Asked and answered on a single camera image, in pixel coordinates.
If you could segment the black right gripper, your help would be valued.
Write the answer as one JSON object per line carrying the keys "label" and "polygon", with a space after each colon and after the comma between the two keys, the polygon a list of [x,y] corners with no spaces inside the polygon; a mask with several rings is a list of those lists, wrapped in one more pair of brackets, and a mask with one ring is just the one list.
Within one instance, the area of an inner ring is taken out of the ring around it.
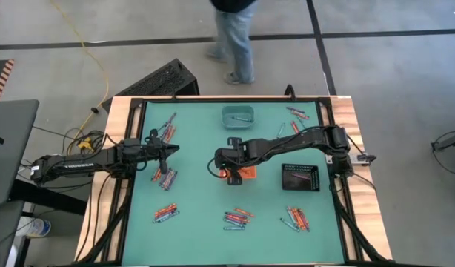
{"label": "black right gripper", "polygon": [[250,161],[250,156],[239,137],[228,137],[227,145],[228,148],[216,150],[215,166],[226,173],[228,185],[241,185],[242,176],[239,170]]}

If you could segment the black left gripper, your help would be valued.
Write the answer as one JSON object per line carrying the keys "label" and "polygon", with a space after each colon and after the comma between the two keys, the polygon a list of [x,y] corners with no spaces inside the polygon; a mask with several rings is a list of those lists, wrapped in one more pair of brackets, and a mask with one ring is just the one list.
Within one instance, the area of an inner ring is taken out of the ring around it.
{"label": "black left gripper", "polygon": [[158,161],[159,170],[162,174],[166,174],[168,170],[166,163],[167,154],[174,154],[179,149],[179,145],[165,144],[158,137],[158,131],[152,129],[149,136],[145,138],[145,144],[142,146],[142,159],[145,162]]}

